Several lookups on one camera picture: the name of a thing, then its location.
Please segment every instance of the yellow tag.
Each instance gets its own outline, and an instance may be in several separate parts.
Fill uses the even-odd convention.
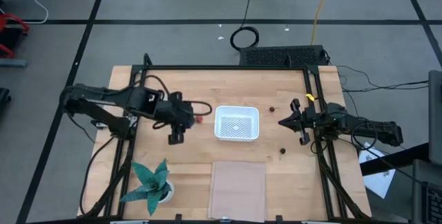
[[[312,102],[315,102],[315,97],[313,97],[313,95],[308,93],[305,96],[307,96]]]

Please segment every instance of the white pot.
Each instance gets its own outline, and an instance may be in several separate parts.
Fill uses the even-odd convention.
[[[166,180],[166,183],[168,183],[171,186],[171,191],[167,192],[167,196],[162,199],[161,201],[159,201],[158,203],[167,203],[168,201],[170,201],[172,199],[173,193],[175,192],[175,187],[173,186],[173,183],[171,183],[171,181]]]

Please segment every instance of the potted plant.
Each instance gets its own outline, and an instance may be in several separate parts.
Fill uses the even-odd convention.
[[[172,199],[174,187],[167,180],[169,171],[164,159],[153,173],[150,169],[136,162],[132,162],[133,170],[141,182],[141,186],[127,193],[120,201],[128,202],[147,199],[147,210],[152,214],[157,209],[158,203],[167,203]]]

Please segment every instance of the white plastic basket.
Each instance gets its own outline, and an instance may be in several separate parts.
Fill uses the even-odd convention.
[[[252,142],[260,134],[260,115],[254,107],[219,106],[215,112],[215,136],[223,141]]]

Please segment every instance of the wooden table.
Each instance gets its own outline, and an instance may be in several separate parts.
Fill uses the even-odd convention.
[[[130,66],[115,66],[109,87],[125,87],[130,71]],[[275,215],[282,215],[287,221],[327,220],[316,155],[310,152],[310,145],[300,146],[299,133],[278,125],[279,120],[291,114],[289,104],[294,98],[300,100],[302,109],[308,105],[302,71],[151,70],[148,74],[161,77],[170,91],[181,91],[185,100],[203,100],[213,110],[220,105],[256,107],[260,112],[260,135],[252,143],[218,141],[213,133],[213,111],[204,117],[202,124],[186,131],[184,144],[169,146],[170,128],[154,131],[153,121],[141,118],[133,160],[154,169],[166,158],[175,195],[170,202],[160,204],[152,217],[148,215],[145,200],[127,203],[124,219],[174,219],[176,214],[182,214],[184,220],[205,220],[212,162],[247,161],[266,163],[267,220],[274,220]],[[345,105],[336,67],[320,67],[320,78],[325,100]],[[316,92],[313,77],[311,84]],[[160,88],[152,79],[147,80],[146,86]],[[275,108],[274,112],[269,111],[270,106]],[[122,114],[121,109],[107,109]],[[194,106],[195,112],[205,110],[203,106]],[[93,152],[108,139],[107,130],[98,131]],[[105,148],[90,168],[85,209],[93,206],[109,183],[116,144],[114,141]],[[334,144],[343,187],[371,215],[356,150],[343,141]],[[284,155],[280,155],[281,148],[286,149]],[[139,185],[132,170],[128,191]],[[334,214],[339,216],[336,191],[331,184],[330,189]],[[117,213],[119,193],[120,186],[115,190],[111,214]]]

